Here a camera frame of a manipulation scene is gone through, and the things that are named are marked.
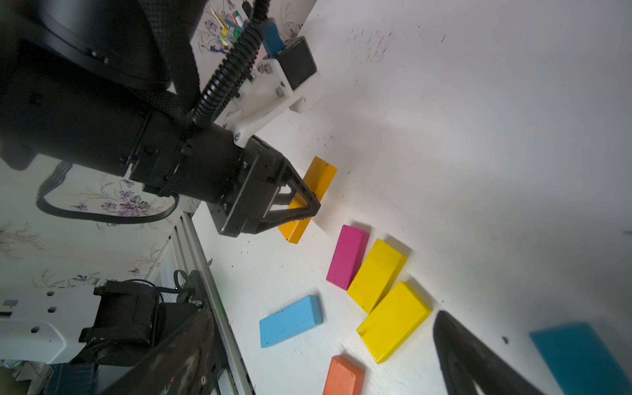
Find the yellow block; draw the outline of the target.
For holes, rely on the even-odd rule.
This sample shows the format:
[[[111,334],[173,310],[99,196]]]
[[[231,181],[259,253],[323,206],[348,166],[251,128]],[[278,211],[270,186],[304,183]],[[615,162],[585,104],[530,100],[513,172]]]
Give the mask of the yellow block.
[[[430,317],[432,309],[400,281],[358,327],[357,333],[377,364],[382,364]]]
[[[383,240],[376,240],[347,294],[365,313],[370,314],[387,295],[407,259]]]

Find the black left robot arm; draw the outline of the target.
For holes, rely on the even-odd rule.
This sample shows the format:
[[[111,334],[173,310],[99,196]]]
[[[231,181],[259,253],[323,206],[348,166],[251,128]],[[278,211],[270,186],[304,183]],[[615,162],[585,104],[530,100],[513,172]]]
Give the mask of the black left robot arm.
[[[320,199],[258,132],[306,112],[324,84],[304,37],[283,41],[256,1],[206,85],[190,44],[202,1],[4,1],[1,157],[59,160],[36,204],[55,217],[136,225],[55,207],[73,166],[128,175],[145,192],[206,202],[221,235],[314,217]]]

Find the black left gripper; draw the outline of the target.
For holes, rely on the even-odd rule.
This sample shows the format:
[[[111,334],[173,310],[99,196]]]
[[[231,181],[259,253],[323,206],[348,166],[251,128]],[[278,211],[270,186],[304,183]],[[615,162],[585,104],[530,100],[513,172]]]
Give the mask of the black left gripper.
[[[218,233],[237,237],[314,217],[320,202],[280,151],[253,137],[226,192],[208,208]]]

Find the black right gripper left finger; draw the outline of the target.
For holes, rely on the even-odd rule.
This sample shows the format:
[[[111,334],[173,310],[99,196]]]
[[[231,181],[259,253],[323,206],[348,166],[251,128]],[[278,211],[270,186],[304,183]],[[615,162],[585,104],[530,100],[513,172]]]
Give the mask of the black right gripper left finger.
[[[207,393],[215,329],[211,311],[197,312],[104,393]]]

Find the magenta block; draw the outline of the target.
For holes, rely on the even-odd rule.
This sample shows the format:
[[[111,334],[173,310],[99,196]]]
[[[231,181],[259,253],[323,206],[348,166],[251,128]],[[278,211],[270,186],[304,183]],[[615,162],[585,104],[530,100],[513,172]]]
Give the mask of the magenta block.
[[[370,233],[344,225],[338,237],[326,280],[347,291],[362,265]]]

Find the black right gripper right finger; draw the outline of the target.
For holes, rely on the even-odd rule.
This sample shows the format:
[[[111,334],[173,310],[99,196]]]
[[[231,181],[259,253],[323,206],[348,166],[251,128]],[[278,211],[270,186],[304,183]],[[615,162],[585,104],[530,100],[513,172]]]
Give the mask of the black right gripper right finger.
[[[541,393],[449,312],[436,315],[433,337],[447,393]]]

